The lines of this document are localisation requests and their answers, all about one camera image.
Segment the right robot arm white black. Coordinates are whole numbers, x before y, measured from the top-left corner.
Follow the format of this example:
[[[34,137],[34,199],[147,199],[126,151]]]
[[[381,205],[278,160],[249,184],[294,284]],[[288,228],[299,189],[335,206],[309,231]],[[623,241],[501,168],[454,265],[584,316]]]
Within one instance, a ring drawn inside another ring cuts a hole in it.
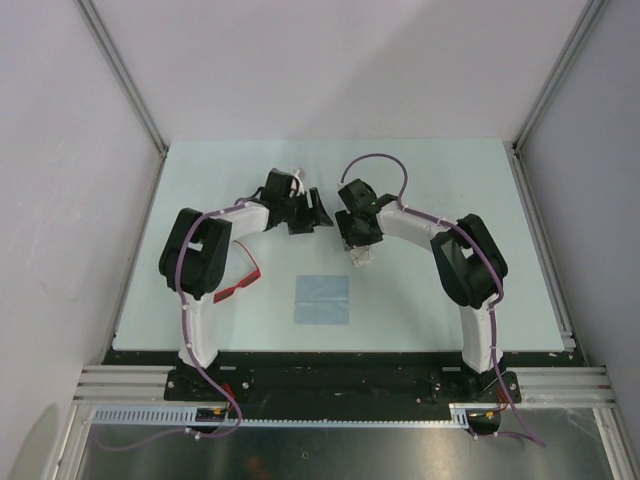
[[[433,254],[439,279],[461,316],[462,359],[470,369],[461,376],[463,393],[484,401],[497,389],[491,371],[502,358],[495,308],[504,298],[506,261],[483,220],[469,214],[450,222],[412,209],[391,194],[378,197],[364,181],[343,185],[345,208],[336,213],[346,247],[370,247],[387,236],[408,241]]]

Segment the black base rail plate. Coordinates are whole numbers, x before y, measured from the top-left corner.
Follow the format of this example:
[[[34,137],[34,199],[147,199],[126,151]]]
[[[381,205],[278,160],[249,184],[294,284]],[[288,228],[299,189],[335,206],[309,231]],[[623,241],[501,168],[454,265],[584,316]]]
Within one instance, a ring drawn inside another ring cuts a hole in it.
[[[164,400],[218,403],[235,399],[245,413],[407,419],[453,403],[496,406],[502,394],[522,399],[516,367],[584,367],[578,352],[508,352],[499,373],[478,375],[458,353],[223,352],[203,374],[168,351],[110,350],[106,365],[169,366]]]

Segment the red sunglasses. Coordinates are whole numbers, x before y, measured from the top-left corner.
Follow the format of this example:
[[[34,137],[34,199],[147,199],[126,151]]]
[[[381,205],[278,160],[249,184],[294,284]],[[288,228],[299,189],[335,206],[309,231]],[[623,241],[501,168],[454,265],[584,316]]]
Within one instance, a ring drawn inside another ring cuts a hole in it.
[[[227,300],[228,298],[232,297],[237,290],[245,289],[251,286],[258,280],[260,280],[262,277],[261,268],[256,258],[251,253],[251,251],[242,242],[238,240],[234,240],[233,243],[245,252],[245,254],[247,255],[247,257],[249,258],[249,260],[253,265],[253,269],[249,273],[247,273],[243,278],[239,279],[234,285],[215,292],[213,295],[214,304]]]

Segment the white geometric glasses case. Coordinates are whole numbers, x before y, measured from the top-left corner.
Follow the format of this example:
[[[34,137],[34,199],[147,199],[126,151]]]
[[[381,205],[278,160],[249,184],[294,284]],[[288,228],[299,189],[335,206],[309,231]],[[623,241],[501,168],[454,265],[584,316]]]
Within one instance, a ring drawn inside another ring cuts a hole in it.
[[[371,246],[350,247],[346,252],[355,268],[361,268],[369,265],[374,259]]]

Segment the aluminium front crossbar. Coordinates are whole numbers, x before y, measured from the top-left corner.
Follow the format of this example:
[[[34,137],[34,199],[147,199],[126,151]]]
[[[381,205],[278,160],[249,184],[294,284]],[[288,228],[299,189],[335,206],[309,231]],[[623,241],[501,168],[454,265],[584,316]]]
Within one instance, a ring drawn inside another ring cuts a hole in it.
[[[170,370],[169,366],[86,366],[74,400],[160,405]],[[514,372],[525,408],[604,408],[617,404],[604,367],[516,367]]]

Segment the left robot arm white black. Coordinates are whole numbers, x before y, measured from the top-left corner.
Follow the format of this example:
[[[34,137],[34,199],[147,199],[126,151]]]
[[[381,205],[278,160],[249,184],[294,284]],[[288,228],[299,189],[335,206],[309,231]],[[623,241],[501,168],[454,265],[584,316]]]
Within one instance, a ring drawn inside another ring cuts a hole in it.
[[[215,292],[224,278],[230,245],[281,224],[291,235],[334,225],[318,189],[306,188],[300,171],[272,169],[264,185],[232,206],[212,212],[184,208],[175,219],[159,259],[159,273],[181,302],[179,358],[193,367],[185,385],[199,399],[214,397],[221,387],[220,374],[209,368],[219,349],[205,338],[203,301],[208,296],[216,301],[226,299],[258,279],[254,272],[235,286]]]

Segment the blue cleaning cloth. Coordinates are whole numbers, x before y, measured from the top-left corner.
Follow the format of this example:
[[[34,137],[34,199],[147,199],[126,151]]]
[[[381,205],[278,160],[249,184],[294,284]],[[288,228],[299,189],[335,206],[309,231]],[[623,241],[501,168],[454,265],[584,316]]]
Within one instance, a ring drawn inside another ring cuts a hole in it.
[[[343,275],[300,275],[296,279],[294,322],[300,325],[347,325],[350,282]]]

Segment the left aluminium frame post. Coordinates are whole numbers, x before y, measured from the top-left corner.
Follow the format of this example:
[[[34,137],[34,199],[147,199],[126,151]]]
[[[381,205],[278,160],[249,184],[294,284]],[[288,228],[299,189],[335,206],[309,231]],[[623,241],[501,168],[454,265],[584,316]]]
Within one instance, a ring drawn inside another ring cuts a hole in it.
[[[143,131],[160,157],[165,158],[168,145],[163,139],[148,105],[136,85],[106,23],[102,19],[95,2],[91,0],[75,0],[74,4]]]

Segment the right aluminium frame post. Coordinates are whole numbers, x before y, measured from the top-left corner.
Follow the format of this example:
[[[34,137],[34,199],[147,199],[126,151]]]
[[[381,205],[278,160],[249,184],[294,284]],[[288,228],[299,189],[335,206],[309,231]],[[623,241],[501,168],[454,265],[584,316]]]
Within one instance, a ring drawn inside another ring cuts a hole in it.
[[[523,124],[511,143],[515,152],[524,148],[535,128],[544,117],[609,4],[610,1],[607,0],[589,0],[586,2]]]

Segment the aluminium frame post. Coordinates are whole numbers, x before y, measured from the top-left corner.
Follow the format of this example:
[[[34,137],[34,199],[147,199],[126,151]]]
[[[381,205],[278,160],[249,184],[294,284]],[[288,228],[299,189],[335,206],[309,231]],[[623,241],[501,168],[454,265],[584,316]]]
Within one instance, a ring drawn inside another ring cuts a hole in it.
[[[163,139],[148,105],[136,85],[106,23],[102,19],[95,2],[91,0],[75,0],[74,4],[143,131],[160,157],[165,158],[168,145]]]
[[[609,4],[610,1],[607,0],[589,0],[586,2],[523,124],[511,143],[515,152],[524,148],[535,128],[544,117]]]

